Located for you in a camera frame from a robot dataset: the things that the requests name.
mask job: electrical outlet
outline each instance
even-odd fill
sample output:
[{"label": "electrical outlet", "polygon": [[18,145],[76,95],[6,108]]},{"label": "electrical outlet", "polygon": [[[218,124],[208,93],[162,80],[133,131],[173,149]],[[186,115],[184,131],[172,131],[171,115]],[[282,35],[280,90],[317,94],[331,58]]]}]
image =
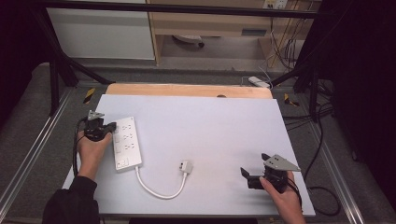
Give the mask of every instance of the electrical outlet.
[{"label": "electrical outlet", "polygon": [[276,0],[264,0],[264,5],[262,5],[262,8],[268,8],[272,9],[275,7]]},{"label": "electrical outlet", "polygon": [[276,0],[274,9],[285,9],[288,0]]},{"label": "electrical outlet", "polygon": [[117,172],[129,170],[142,163],[134,118],[116,121],[117,132],[113,133],[114,159]]}]

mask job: person's right hand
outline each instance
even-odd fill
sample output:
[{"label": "person's right hand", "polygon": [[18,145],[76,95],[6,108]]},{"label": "person's right hand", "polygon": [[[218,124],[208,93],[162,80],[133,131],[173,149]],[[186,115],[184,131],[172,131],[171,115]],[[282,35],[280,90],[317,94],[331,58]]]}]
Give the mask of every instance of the person's right hand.
[{"label": "person's right hand", "polygon": [[[288,178],[294,182],[294,175],[292,171],[288,171]],[[298,196],[296,192],[291,189],[291,187],[288,186],[285,192],[279,193],[265,178],[260,177],[260,182],[262,182],[262,187],[273,199],[277,212],[286,223],[305,223]]]}]

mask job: person's left hand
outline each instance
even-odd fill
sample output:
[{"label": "person's left hand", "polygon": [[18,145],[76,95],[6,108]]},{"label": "person's left hand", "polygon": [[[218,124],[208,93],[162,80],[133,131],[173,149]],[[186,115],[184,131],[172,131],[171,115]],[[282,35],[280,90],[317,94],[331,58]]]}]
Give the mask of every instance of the person's left hand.
[{"label": "person's left hand", "polygon": [[84,132],[81,131],[78,133],[78,139],[77,149],[81,159],[78,175],[94,180],[99,163],[105,154],[105,149],[112,140],[112,133],[106,134],[105,138],[99,142],[93,142],[85,137]]}]

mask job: gray floor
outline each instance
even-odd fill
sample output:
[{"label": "gray floor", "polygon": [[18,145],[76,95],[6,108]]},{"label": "gray floor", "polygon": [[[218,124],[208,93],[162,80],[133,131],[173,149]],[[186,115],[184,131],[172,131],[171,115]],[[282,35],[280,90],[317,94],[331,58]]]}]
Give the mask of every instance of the gray floor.
[{"label": "gray floor", "polygon": [[[163,60],[159,66],[129,64],[114,68],[93,68],[103,77],[118,82],[153,82],[153,83],[189,83],[207,85],[249,85],[246,77],[263,76],[264,57],[258,48],[257,40],[223,37],[208,37],[205,47],[178,43],[168,37],[163,48]],[[276,77],[283,73],[278,69],[271,73]],[[86,83],[90,79],[79,75]],[[284,116],[300,116],[305,112],[300,106],[284,104],[284,92],[291,97],[290,86],[293,80],[282,83],[273,89],[273,95],[279,102]],[[24,156],[44,126],[50,112],[49,71],[45,66],[34,71],[34,78],[21,101],[14,109],[12,117],[0,132],[0,192],[4,192],[12,176],[17,172]],[[50,195],[64,182],[71,164],[73,131],[76,122],[86,113],[96,108],[100,95],[106,87],[98,86],[88,105],[82,103],[89,87],[72,90],[71,99],[66,106],[58,124],[43,147],[35,165],[27,177],[20,193],[7,213],[7,221],[28,218],[28,222],[39,221],[43,208]],[[323,132],[326,143],[331,149],[337,164],[361,210],[366,223],[396,223],[396,216],[389,202],[375,183],[367,166],[352,160],[347,141],[339,128],[337,119],[331,116],[323,118]],[[290,141],[300,167],[304,170],[311,162],[318,147],[309,125],[303,125],[289,131]],[[328,170],[319,156],[311,170],[306,185],[322,186],[334,191]],[[325,211],[335,209],[335,202],[329,194],[313,191],[311,200],[314,206]],[[334,217],[317,214],[308,217],[310,223],[348,223],[344,210]]]}]

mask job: aluminum rail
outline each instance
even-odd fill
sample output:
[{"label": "aluminum rail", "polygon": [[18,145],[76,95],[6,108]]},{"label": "aluminum rail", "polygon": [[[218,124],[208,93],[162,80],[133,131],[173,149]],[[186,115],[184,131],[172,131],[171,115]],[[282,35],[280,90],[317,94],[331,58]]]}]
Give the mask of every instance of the aluminum rail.
[{"label": "aluminum rail", "polygon": [[37,160],[38,156],[40,155],[41,150],[43,149],[44,145],[47,143],[47,140],[52,133],[55,125],[57,124],[59,118],[61,117],[64,109],[67,105],[69,96],[73,88],[66,88],[64,94],[60,100],[60,106],[55,111],[52,117],[49,117],[46,124],[44,125],[43,129],[41,130],[40,134],[38,135],[37,139],[33,143],[32,147],[30,148],[29,152],[27,153],[25,159],[20,165],[17,173],[13,176],[12,180],[9,182],[6,190],[4,191],[3,195],[0,198],[0,223],[3,222],[3,219],[6,217],[8,209],[11,207],[12,203],[14,202],[15,198],[17,197],[24,181],[26,180],[27,176],[29,175],[30,171],[32,170],[35,161]]},{"label": "aluminum rail", "polygon": [[[306,97],[300,95],[297,96],[304,112],[308,113],[308,102]],[[319,142],[320,128],[318,124],[311,121],[310,125],[316,140]],[[352,193],[347,186],[347,182],[345,181],[340,168],[338,167],[329,147],[327,146],[325,138],[323,138],[322,147],[320,150],[320,156],[327,167],[330,178],[332,179],[335,190],[337,190],[341,204],[344,206],[344,210],[349,222],[353,224],[363,224],[364,219],[361,215],[361,210],[356,205],[355,199],[353,198]]]}]

